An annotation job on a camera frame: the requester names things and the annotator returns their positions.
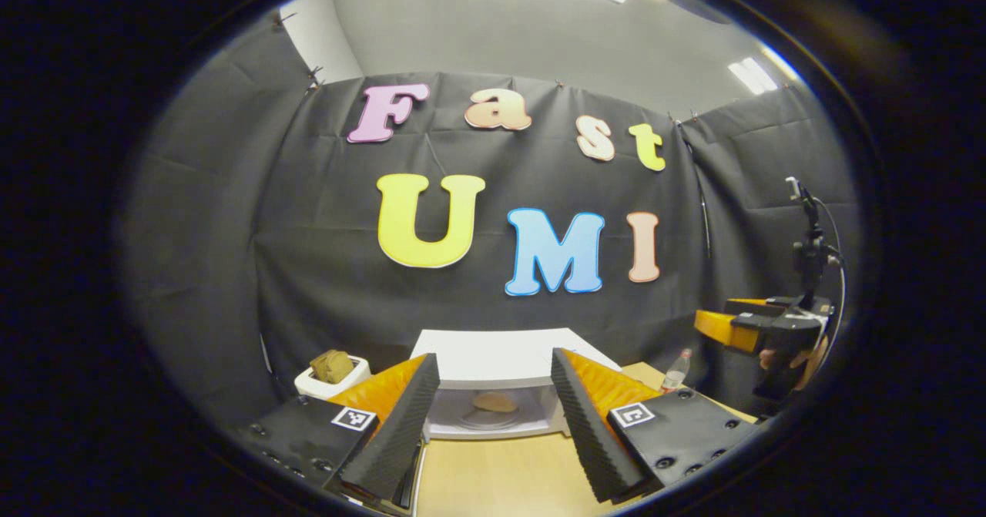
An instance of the wooden table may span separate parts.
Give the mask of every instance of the wooden table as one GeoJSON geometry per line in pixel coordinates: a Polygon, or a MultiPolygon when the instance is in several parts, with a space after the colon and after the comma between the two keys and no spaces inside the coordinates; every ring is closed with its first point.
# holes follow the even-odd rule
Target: wooden table
{"type": "MultiPolygon", "coordinates": [[[[623,373],[651,388],[665,380],[647,363],[623,367],[623,373]]],[[[722,407],[747,422],[756,420],[722,407]]],[[[631,502],[596,502],[575,444],[560,432],[512,440],[432,440],[418,490],[420,517],[580,517],[631,502]]]]}

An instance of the white container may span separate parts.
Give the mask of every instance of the white container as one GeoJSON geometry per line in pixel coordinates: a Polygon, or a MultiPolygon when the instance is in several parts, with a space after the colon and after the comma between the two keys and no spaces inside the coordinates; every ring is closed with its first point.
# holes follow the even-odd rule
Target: white container
{"type": "Polygon", "coordinates": [[[332,395],[341,394],[370,377],[370,363],[366,359],[349,356],[353,370],[339,384],[328,384],[314,377],[314,369],[309,367],[295,377],[295,388],[302,395],[310,395],[317,400],[328,400],[332,395]]]}
{"type": "Polygon", "coordinates": [[[561,432],[570,436],[552,383],[552,350],[563,347],[614,371],[619,365],[569,328],[545,331],[422,331],[411,358],[438,356],[441,383],[425,422],[425,440],[494,440],[561,432]],[[466,425],[472,397],[502,391],[517,406],[504,426],[466,425]]]}

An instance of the blue letter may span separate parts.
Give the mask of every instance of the blue letter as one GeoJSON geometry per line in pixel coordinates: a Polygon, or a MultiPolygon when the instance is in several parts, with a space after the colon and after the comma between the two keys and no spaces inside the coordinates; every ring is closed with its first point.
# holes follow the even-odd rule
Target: blue letter
{"type": "Polygon", "coordinates": [[[577,294],[602,288],[599,232],[605,221],[601,216],[592,213],[575,215],[561,243],[558,243],[545,211],[514,209],[507,215],[507,221],[517,229],[517,260],[514,262],[514,279],[507,282],[508,294],[532,296],[539,292],[542,285],[535,280],[535,264],[542,269],[542,278],[549,291],[558,289],[569,265],[572,275],[565,281],[566,290],[577,294]]]}

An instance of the human hand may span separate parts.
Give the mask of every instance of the human hand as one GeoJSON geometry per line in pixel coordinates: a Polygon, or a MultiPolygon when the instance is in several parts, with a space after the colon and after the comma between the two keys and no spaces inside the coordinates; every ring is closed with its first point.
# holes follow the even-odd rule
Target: human hand
{"type": "MultiPolygon", "coordinates": [[[[814,348],[813,350],[806,349],[800,352],[798,355],[795,356],[794,359],[791,360],[790,367],[792,369],[807,360],[807,365],[804,366],[804,374],[798,381],[798,384],[795,384],[793,390],[800,390],[801,388],[804,388],[804,385],[807,384],[807,381],[809,381],[811,375],[813,375],[814,372],[816,372],[816,370],[818,369],[818,364],[821,363],[821,358],[825,356],[825,351],[827,350],[828,350],[828,337],[822,337],[821,341],[818,342],[816,348],[814,348]]],[[[776,354],[776,350],[774,349],[764,349],[763,351],[761,351],[760,368],[761,369],[769,368],[771,360],[773,359],[775,354],[776,354]]]]}

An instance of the plastic bottle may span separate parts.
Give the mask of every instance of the plastic bottle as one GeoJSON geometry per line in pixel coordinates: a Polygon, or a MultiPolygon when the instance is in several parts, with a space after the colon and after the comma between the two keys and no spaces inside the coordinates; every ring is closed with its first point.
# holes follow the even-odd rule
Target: plastic bottle
{"type": "Polygon", "coordinates": [[[663,393],[669,393],[669,391],[675,391],[677,388],[681,388],[681,383],[688,374],[690,363],[691,350],[688,348],[682,349],[681,355],[677,358],[675,364],[665,373],[665,381],[661,384],[661,391],[663,393]]]}

